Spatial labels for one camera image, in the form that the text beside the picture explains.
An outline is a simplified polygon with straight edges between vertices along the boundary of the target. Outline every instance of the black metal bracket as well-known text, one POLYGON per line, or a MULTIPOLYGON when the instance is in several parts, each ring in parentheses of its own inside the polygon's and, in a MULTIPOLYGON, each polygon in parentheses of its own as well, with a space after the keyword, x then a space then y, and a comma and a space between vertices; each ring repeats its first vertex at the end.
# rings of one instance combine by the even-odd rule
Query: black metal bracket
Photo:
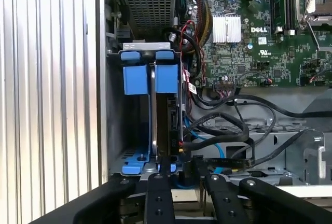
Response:
POLYGON ((192 166, 196 176, 196 192, 199 192, 199 198, 203 199, 203 186, 206 191, 205 196, 207 194, 211 197, 217 223, 249 223, 237 194, 230 190, 224 177, 210 174, 202 157, 194 157, 192 166))
POLYGON ((107 183, 41 216, 31 224, 99 223, 112 214, 118 215, 119 201, 134 192, 136 178, 112 178, 107 183))
POLYGON ((144 223, 175 223, 171 186, 166 174, 155 173, 148 178, 144 223))
POLYGON ((260 212, 267 223, 271 216, 278 218, 278 223, 331 223, 331 212, 257 178, 240 181, 239 188, 240 195, 248 197, 257 206, 265 209, 260 212))

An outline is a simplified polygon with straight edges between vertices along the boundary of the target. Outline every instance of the sticker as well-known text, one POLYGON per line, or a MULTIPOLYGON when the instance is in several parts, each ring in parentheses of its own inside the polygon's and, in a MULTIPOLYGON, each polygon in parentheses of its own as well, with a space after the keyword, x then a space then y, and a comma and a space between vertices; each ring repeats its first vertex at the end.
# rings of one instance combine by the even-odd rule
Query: sticker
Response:
POLYGON ((266 45, 266 44, 267 44, 266 37, 258 38, 258 45, 266 45))
POLYGON ((197 90, 196 90, 196 87, 191 84, 190 82, 188 83, 188 87, 189 87, 189 91, 194 93, 194 94, 197 94, 197 90))
POLYGON ((183 81, 189 82, 190 73, 188 70, 183 70, 183 81))

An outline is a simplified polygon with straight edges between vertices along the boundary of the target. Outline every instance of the dell logo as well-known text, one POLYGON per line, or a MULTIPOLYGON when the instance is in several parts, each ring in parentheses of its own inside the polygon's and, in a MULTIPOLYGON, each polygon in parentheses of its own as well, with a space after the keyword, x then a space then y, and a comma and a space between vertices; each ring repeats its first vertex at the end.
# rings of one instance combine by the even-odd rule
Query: dell logo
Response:
POLYGON ((251 33, 267 33, 266 27, 251 27, 251 33))

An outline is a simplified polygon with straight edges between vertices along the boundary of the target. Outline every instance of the cable bundle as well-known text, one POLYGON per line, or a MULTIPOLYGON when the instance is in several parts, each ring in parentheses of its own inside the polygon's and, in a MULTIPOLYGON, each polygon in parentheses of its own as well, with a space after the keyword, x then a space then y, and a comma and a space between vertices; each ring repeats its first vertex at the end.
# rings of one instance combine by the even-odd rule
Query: cable bundle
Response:
MULTIPOLYGON (((194 39, 197 39, 199 46, 203 47, 211 35, 213 19, 208 0, 196 0, 196 3, 198 8, 194 39)), ((191 44, 187 44, 183 46, 182 52, 193 53, 194 48, 191 44)))

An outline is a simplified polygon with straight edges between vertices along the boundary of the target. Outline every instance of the blue drive tray handle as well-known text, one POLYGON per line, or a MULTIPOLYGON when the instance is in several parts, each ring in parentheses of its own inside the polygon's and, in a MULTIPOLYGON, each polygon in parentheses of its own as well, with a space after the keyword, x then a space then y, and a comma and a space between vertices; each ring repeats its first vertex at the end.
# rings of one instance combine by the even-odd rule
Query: blue drive tray handle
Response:
MULTIPOLYGON (((138 51, 121 52, 123 67, 123 89, 125 95, 149 95, 149 128, 151 127, 151 100, 149 92, 149 65, 142 64, 138 51)), ((178 68, 173 51, 156 51, 155 53, 155 90, 156 93, 178 93, 178 68), (174 61, 175 64, 160 64, 159 61, 174 61)), ((122 166, 125 175, 140 175, 144 165, 150 161, 151 134, 148 147, 141 147, 131 157, 126 158, 122 166)), ((176 171, 176 164, 171 164, 171 172, 176 171)))

